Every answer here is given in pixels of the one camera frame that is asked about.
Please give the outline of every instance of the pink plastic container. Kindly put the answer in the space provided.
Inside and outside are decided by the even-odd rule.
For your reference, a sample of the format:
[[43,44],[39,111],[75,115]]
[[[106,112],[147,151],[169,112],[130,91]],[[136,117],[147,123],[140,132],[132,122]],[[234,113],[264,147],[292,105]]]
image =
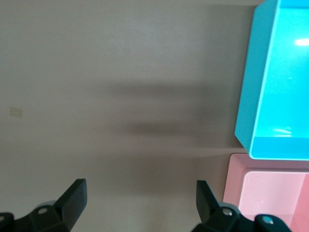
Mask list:
[[257,214],[281,218],[293,232],[309,228],[309,161],[230,158],[224,202],[250,220]]

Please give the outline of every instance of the blue bin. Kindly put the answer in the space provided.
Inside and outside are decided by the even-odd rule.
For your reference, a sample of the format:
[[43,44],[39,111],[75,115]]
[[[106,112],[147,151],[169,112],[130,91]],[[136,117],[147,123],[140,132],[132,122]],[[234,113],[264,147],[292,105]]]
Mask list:
[[309,0],[255,9],[235,135],[253,159],[309,160]]

